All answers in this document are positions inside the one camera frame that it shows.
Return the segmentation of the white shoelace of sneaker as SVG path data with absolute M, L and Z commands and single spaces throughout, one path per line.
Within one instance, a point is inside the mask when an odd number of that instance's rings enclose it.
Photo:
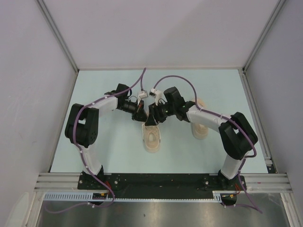
M 159 130 L 158 126 L 145 126 L 142 125 L 143 133 L 157 132 Z

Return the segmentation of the beige lace sneaker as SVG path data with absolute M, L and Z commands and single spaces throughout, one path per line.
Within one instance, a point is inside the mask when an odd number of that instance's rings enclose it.
M 156 153 L 160 149 L 160 130 L 157 132 L 143 133 L 144 148 L 149 153 Z
M 204 140 L 208 136 L 208 127 L 198 123 L 191 123 L 191 131 L 198 140 Z

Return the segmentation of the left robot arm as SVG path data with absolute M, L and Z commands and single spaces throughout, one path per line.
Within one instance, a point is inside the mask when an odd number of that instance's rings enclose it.
M 102 164 L 92 148 L 97 140 L 98 121 L 102 114 L 118 109 L 130 113 L 134 121 L 145 122 L 148 118 L 144 110 L 144 101 L 138 99 L 132 102 L 129 100 L 131 95 L 131 88 L 119 83 L 115 90 L 105 93 L 105 96 L 97 101 L 87 106 L 73 104 L 71 107 L 65 137 L 79 149 L 84 170 L 91 173 L 88 183 L 94 189 L 101 188 L 105 183 L 104 176 L 99 174 Z

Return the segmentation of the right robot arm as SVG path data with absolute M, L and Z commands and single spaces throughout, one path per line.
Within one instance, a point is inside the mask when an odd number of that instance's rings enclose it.
M 185 101 L 176 87 L 171 87 L 161 92 L 151 89 L 150 96 L 155 102 L 149 105 L 149 114 L 145 127 L 155 128 L 170 116 L 175 116 L 180 121 L 192 125 L 192 133 L 196 137 L 203 136 L 196 130 L 198 125 L 203 125 L 220 134 L 226 158 L 219 170 L 218 184 L 224 190 L 229 190 L 235 185 L 235 177 L 247 158 L 247 153 L 254 149 L 258 137 L 246 117 L 236 112 L 231 116 L 205 109 L 198 102 Z

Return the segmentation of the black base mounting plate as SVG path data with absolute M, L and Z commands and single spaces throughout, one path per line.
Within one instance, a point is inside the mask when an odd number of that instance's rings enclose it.
M 214 191 L 246 187 L 243 176 L 226 181 L 217 174 L 101 174 L 118 199 L 212 199 Z

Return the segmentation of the aluminium side rail right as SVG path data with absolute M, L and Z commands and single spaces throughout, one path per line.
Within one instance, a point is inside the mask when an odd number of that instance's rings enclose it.
M 260 118 L 260 115 L 259 115 L 259 112 L 257 109 L 256 101 L 254 99 L 252 90 L 250 88 L 246 72 L 243 69 L 239 69 L 238 73 L 239 73 L 239 76 L 240 76 L 240 79 L 242 82 L 244 93 L 246 95 L 246 99 L 247 99 L 247 102 L 248 102 L 248 105 L 250 108 L 252 119 L 253 119 L 253 122 L 254 122 L 254 125 L 256 128 L 258 141 L 259 141 L 262 153 L 263 153 L 267 171 L 269 174 L 276 174 L 277 171 L 276 171 L 275 163 L 272 159 L 271 150 L 269 148 L 268 140 L 265 135 L 264 127 L 261 122 L 261 118 Z

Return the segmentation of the aluminium corner post left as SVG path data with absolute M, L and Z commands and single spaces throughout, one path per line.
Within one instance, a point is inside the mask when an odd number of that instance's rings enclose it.
M 70 52 L 70 49 L 68 48 L 68 45 L 66 44 L 49 8 L 47 7 L 44 0 L 35 0 L 39 10 L 41 11 L 44 19 L 46 20 L 51 32 L 53 33 L 59 47 L 61 48 L 64 56 L 66 57 L 68 63 L 72 67 L 73 71 L 78 74 L 79 68 Z

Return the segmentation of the aluminium corner post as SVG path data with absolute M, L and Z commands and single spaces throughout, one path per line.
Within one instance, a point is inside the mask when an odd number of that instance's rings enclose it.
M 46 20 L 51 32 L 53 33 L 59 47 L 61 48 L 64 56 L 66 57 L 68 63 L 72 67 L 73 71 L 78 74 L 79 68 L 70 52 L 70 49 L 68 48 L 68 45 L 66 44 L 49 8 L 47 7 L 44 0 L 35 0 L 39 10 L 41 11 L 44 19 Z
M 249 57 L 247 58 L 247 60 L 245 61 L 244 65 L 242 67 L 243 73 L 246 74 L 248 68 L 250 67 L 251 63 L 255 59 L 259 49 L 261 48 L 263 42 L 265 41 L 267 35 L 270 32 L 272 26 L 274 25 L 275 21 L 277 20 L 279 14 L 281 13 L 283 7 L 285 6 L 285 4 L 287 2 L 288 2 L 287 0 L 278 0 L 277 1 L 277 4 L 275 5 L 272 13 L 269 16 L 269 19 L 267 20 L 264 28 L 262 29 L 261 34 L 257 39 L 257 42 L 255 43 L 252 51 L 249 54 Z

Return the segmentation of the aluminium frame rail front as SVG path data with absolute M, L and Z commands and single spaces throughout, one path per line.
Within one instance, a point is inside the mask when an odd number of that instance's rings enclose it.
M 36 190 L 77 190 L 81 173 L 40 173 Z M 241 174 L 248 192 L 252 193 L 292 193 L 287 174 Z

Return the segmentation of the aluminium corner post right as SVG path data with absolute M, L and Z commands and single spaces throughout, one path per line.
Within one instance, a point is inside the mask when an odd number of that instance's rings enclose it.
M 261 48 L 263 42 L 265 41 L 267 35 L 270 32 L 272 26 L 274 25 L 275 21 L 277 20 L 279 14 L 281 13 L 283 7 L 285 6 L 285 4 L 287 2 L 288 2 L 287 0 L 278 0 L 277 1 L 277 4 L 275 5 L 272 13 L 269 16 L 269 19 L 267 20 L 264 28 L 262 29 L 261 34 L 257 39 L 257 42 L 255 43 L 252 51 L 249 54 L 249 57 L 247 58 L 247 60 L 245 61 L 244 65 L 242 67 L 243 73 L 246 74 L 248 68 L 250 67 L 251 63 L 255 59 L 259 49 Z

